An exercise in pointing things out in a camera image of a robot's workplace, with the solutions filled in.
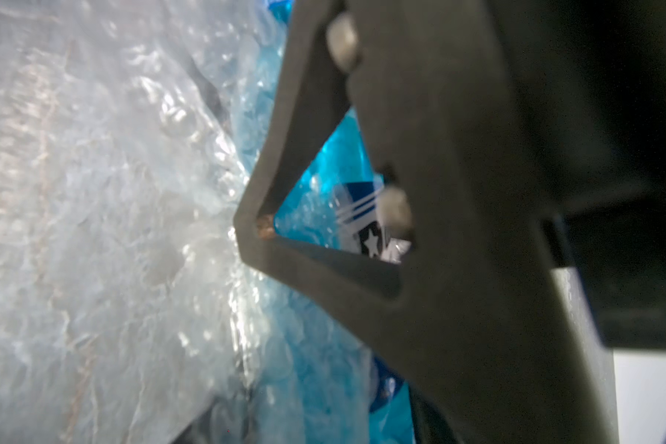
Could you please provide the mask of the clear bubble wrap sheet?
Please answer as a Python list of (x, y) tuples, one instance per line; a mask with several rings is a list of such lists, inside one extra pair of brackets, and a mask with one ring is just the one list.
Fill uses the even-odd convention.
[(265, 1), (0, 1), (0, 443), (366, 443), (370, 353), (233, 218)]

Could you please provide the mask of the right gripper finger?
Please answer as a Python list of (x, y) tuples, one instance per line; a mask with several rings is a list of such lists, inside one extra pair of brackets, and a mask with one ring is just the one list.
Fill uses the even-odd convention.
[[(348, 109), (412, 210), (397, 264), (273, 218)], [(299, 1), (268, 138), (234, 218), (242, 260), (309, 296), (468, 443), (614, 443), (551, 275), (551, 206), (482, 1)]]

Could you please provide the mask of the blue glass bottle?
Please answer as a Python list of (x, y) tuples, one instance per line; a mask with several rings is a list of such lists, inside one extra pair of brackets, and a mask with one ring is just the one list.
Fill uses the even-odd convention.
[(408, 383), (319, 302), (315, 253), (349, 264), (389, 265), (404, 244), (377, 217), (383, 179), (370, 165), (327, 49), (340, 1), (277, 1), (286, 44), (266, 140), (234, 217), (240, 258), (272, 280), (266, 309), (275, 333), (264, 347), (260, 442), (412, 443)]

